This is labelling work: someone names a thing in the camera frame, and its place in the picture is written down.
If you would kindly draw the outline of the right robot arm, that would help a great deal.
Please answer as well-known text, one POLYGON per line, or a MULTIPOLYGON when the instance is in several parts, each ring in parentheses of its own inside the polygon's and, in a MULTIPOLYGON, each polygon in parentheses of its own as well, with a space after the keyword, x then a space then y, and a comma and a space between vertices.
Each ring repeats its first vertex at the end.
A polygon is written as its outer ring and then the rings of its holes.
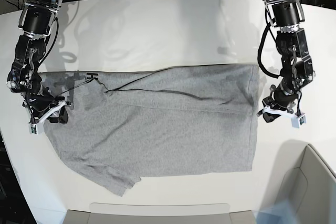
POLYGON ((51 50, 47 48, 52 27, 59 26, 58 12, 63 0, 25 0, 19 19, 23 31, 15 47, 15 57, 7 77, 12 93, 24 98, 30 122, 36 124, 45 118, 50 123, 66 124, 70 105, 64 97, 54 96, 43 87, 38 69, 51 50))

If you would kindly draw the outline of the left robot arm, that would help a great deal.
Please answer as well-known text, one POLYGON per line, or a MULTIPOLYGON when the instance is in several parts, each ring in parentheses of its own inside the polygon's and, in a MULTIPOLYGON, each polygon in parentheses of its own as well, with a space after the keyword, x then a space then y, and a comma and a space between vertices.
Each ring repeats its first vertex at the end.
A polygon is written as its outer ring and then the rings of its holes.
POLYGON ((306 116, 300 110, 302 88, 315 78, 312 59, 309 54, 306 35, 300 26, 305 21, 300 0, 263 0, 266 27, 257 52, 257 62, 261 71, 271 77, 281 79, 278 86, 270 87, 270 94, 262 100, 263 109, 258 112, 267 123, 280 116, 291 119, 295 128, 306 123, 306 116), (266 69, 261 60, 262 51, 270 29, 277 29, 274 37, 276 49, 281 55, 282 68, 278 74, 266 69))

